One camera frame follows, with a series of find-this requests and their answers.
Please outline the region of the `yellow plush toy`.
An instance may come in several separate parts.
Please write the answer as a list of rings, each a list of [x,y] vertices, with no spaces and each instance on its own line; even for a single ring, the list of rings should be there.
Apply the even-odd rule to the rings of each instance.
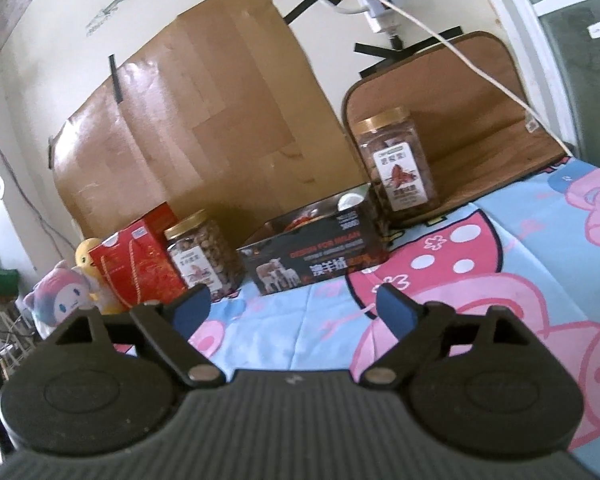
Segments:
[[[100,244],[99,238],[87,238],[76,248],[74,260],[76,267],[90,285],[90,296],[102,314],[118,314],[125,311],[123,304],[110,289],[106,280],[100,274],[91,256],[91,250]]]

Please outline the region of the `large brown cardboard sheet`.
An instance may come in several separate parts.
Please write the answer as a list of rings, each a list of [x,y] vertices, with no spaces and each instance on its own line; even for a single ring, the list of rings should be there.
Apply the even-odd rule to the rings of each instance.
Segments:
[[[65,122],[60,198],[87,237],[160,204],[207,211],[231,245],[364,179],[272,0],[204,0],[132,55]]]

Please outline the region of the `nut jar on cushion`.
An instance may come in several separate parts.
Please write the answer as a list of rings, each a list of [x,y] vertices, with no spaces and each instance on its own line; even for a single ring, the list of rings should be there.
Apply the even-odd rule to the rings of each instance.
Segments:
[[[440,198],[411,113],[399,106],[351,127],[370,182],[394,223],[436,209]]]

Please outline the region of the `cartoon pig bed sheet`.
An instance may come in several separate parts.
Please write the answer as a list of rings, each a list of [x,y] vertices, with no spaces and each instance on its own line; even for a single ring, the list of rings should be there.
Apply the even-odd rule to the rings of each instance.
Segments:
[[[386,283],[463,313],[513,309],[577,378],[585,412],[571,451],[600,474],[600,168],[560,162],[396,234],[385,263],[345,278],[271,296],[245,282],[194,345],[226,372],[360,374],[396,341],[374,308]]]

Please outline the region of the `white round lid in box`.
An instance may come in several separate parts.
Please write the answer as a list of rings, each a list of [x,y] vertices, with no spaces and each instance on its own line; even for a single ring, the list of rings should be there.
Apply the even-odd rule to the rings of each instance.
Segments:
[[[358,193],[346,193],[339,197],[337,207],[339,211],[347,210],[364,202],[364,196]]]

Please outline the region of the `black open cardboard box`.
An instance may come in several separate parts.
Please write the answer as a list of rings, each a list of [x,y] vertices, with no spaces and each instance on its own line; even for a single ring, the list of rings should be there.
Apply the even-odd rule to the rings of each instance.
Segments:
[[[339,211],[339,197],[364,202]],[[349,188],[265,222],[237,249],[263,295],[378,266],[388,259],[387,223],[369,183]]]

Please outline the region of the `brown seat cushion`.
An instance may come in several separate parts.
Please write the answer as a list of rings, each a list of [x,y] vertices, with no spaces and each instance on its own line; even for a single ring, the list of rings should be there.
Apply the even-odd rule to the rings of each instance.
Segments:
[[[343,99],[346,129],[384,110],[414,119],[440,205],[406,219],[438,218],[565,157],[521,107],[527,97],[506,45],[472,32],[367,76]]]

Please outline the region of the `nut jar beside red box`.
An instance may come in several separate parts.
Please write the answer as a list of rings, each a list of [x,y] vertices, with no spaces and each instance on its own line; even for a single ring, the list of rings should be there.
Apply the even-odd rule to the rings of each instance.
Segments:
[[[233,295],[244,271],[218,224],[204,209],[164,231],[168,254],[188,288],[206,285],[211,299]]]

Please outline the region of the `pink white plush toy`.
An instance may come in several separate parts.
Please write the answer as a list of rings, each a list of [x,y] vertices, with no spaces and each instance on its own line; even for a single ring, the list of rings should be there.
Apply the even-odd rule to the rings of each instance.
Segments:
[[[75,310],[95,307],[84,276],[65,261],[57,263],[23,298],[33,323],[46,339]]]

